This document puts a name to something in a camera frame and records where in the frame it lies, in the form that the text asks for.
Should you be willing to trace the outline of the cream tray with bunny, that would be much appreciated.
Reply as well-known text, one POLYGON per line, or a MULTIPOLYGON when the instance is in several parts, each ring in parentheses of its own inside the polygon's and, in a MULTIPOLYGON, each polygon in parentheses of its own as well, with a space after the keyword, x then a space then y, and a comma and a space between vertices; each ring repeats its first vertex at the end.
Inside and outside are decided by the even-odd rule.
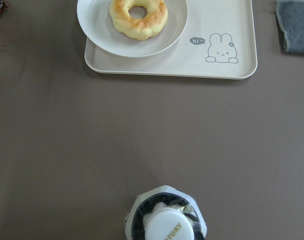
POLYGON ((168 49, 146 57, 109 53, 88 37, 84 59, 106 74, 245 79, 257 69, 250 0, 186 0, 188 19, 179 39, 168 49))

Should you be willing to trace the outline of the glazed donut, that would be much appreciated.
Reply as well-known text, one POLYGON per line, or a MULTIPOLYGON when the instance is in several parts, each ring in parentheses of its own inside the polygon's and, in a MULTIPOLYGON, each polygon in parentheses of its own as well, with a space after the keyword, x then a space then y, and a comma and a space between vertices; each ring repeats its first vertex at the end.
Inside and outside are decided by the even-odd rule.
POLYGON ((144 41, 159 34, 168 20, 167 6, 162 0, 113 0, 109 14, 114 28, 129 38, 144 41), (146 9, 146 16, 134 18, 129 11, 133 7, 146 9))

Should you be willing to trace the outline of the grey folded cloth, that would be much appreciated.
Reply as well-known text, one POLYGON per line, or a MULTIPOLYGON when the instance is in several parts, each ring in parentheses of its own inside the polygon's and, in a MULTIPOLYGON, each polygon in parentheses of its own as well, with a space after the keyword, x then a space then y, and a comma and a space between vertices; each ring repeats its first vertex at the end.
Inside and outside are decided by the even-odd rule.
POLYGON ((304 0, 278 0, 276 16, 284 34, 284 51, 304 54, 304 0))

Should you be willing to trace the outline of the tea bottle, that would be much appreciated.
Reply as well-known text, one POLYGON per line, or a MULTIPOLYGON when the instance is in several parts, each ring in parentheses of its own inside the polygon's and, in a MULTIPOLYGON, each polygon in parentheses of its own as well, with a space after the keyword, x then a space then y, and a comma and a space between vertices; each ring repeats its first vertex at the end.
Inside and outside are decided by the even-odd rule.
POLYGON ((128 240, 204 240, 207 225, 193 197, 163 185, 137 196, 125 235, 128 240))

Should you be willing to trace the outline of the white round plate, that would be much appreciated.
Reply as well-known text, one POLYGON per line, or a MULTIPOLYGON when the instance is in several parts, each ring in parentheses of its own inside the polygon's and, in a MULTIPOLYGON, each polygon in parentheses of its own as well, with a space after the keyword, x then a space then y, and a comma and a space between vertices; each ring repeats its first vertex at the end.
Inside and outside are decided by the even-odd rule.
POLYGON ((166 0, 168 20, 164 28, 147 40, 136 40, 115 29, 110 4, 110 0, 79 0, 77 17, 83 32, 95 45, 122 57, 149 57, 168 49, 182 35, 188 19, 185 0, 166 0))

